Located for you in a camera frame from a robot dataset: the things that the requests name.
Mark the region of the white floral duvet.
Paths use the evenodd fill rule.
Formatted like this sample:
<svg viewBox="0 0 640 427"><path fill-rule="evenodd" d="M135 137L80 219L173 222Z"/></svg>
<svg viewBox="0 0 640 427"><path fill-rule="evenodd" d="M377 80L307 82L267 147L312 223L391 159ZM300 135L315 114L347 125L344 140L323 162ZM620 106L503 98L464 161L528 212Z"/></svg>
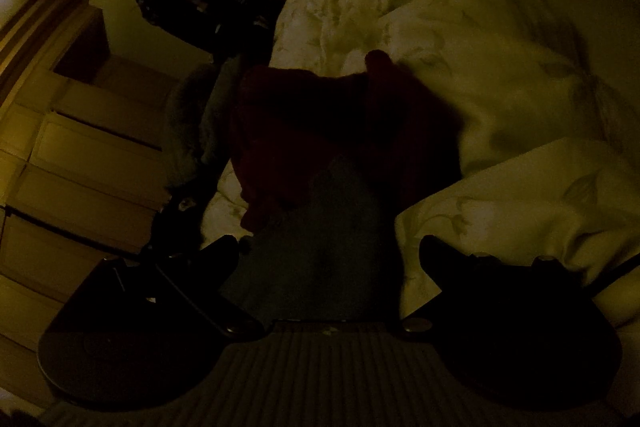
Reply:
<svg viewBox="0 0 640 427"><path fill-rule="evenodd" d="M589 75L547 0L286 0L273 66L337 77L380 49L463 116L463 180L402 208L402 315L439 294L422 237L585 274L623 335L639 334L638 95Z"/></svg>

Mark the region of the large dark garment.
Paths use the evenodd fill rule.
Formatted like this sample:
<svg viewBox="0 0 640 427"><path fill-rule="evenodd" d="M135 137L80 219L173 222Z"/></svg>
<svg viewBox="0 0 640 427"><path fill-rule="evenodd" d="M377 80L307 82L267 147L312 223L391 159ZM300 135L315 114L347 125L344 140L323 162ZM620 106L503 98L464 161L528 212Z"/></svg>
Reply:
<svg viewBox="0 0 640 427"><path fill-rule="evenodd" d="M396 217L461 179L461 128L449 103L381 51L338 78L242 58L200 67L167 104L160 243L200 249L205 208L231 168L246 237L222 262L224 287L289 319L395 321Z"/></svg>

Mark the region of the wooden drawer dresser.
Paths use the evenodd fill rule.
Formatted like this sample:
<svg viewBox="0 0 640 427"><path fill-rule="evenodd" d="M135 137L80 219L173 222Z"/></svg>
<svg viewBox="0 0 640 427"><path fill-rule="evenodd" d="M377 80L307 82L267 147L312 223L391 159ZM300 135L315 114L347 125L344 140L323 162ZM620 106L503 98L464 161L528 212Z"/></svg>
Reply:
<svg viewBox="0 0 640 427"><path fill-rule="evenodd" d="M104 257L134 253L166 200L163 108L175 81L114 55L74 9L1 109L1 402L52 402L44 330Z"/></svg>

